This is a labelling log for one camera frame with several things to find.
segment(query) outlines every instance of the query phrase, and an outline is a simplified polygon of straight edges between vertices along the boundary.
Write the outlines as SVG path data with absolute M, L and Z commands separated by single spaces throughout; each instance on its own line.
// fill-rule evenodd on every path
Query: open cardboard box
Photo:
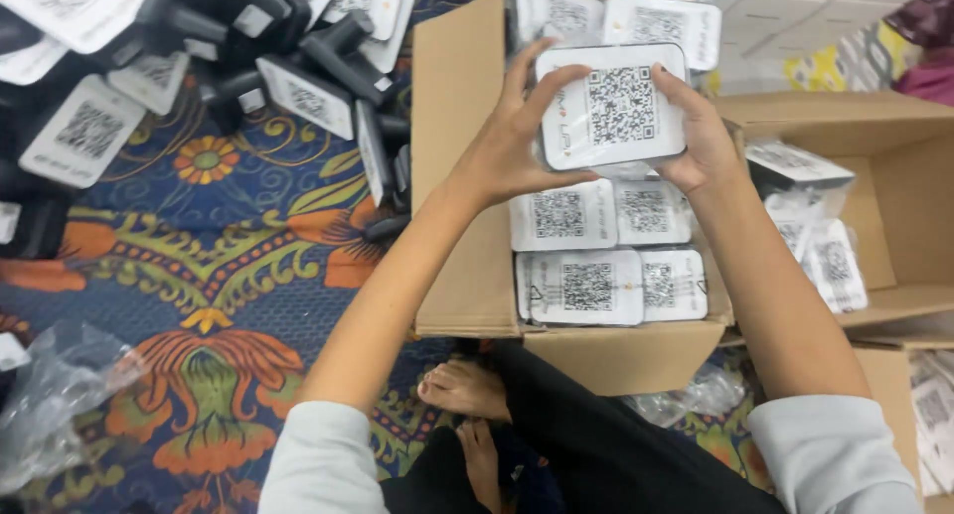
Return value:
M 858 175 L 841 219 L 857 234 L 870 305 L 837 315 L 841 326 L 954 310 L 954 107 L 894 92 L 765 93 L 715 105 L 747 139 L 779 136 Z
M 914 475 L 921 493 L 918 468 L 918 443 L 914 406 L 911 401 L 909 353 L 920 350 L 954 350 L 954 335 L 894 336 L 876 330 L 853 335 L 855 354 L 871 387 L 873 398 L 881 405 L 884 419 L 895 435 L 895 448 L 904 466 Z M 954 512 L 954 496 L 935 496 L 924 500 L 926 514 Z
M 475 0 L 415 27 L 414 210 L 450 171 L 493 111 L 504 80 L 506 0 Z M 524 337 L 526 346 L 599 395 L 685 387 L 716 347 L 732 309 L 700 232 L 709 316 L 638 328 L 541 329 L 522 324 L 506 205 L 479 216 L 417 315 L 421 336 Z

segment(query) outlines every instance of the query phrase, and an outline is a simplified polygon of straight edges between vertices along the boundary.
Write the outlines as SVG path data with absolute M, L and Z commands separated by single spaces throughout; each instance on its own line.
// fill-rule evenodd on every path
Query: black pants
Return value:
M 550 460 L 566 512 L 785 512 L 694 442 L 593 395 L 519 344 L 496 342 L 490 360 L 507 388 L 513 427 Z M 406 477 L 384 481 L 382 489 L 391 514 L 486 513 L 447 427 L 434 431 Z

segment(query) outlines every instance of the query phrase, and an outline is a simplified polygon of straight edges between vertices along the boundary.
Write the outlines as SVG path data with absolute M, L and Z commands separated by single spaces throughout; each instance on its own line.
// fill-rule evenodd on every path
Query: white sleeve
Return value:
M 259 514 L 387 514 L 367 417 L 335 402 L 288 412 L 261 488 Z
M 749 428 L 792 514 L 923 512 L 874 400 L 772 400 L 749 415 Z

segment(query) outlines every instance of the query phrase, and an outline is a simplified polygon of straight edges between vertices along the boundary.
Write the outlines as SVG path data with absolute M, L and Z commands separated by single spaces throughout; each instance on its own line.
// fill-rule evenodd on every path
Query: foot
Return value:
M 424 375 L 418 396 L 448 412 L 511 422 L 504 382 L 476 363 L 441 363 Z
M 464 447 L 468 479 L 474 495 L 491 514 L 501 513 L 500 485 L 497 484 L 497 448 L 493 446 L 490 427 L 482 419 L 467 420 L 457 428 Z

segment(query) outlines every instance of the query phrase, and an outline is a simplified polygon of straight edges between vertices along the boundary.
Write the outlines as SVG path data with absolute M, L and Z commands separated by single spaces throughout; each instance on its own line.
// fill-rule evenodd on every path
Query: person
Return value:
M 498 514 L 493 420 L 512 423 L 550 460 L 567 512 L 921 512 L 861 365 L 766 213 L 716 109 L 659 65 L 652 80 L 684 110 L 688 145 L 659 172 L 696 213 L 770 398 L 749 426 L 778 496 L 694 442 L 596 397 L 519 344 L 499 341 L 492 369 L 448 362 L 418 387 L 425 402 L 483 419 L 435 430 L 407 476 L 375 482 L 367 415 L 471 221 L 516 195 L 598 178 L 548 172 L 531 156 L 557 92 L 590 73 L 557 69 L 526 94 L 531 65 L 550 44 L 542 40 L 516 57 L 483 129 L 341 316 L 288 414 L 258 511 Z

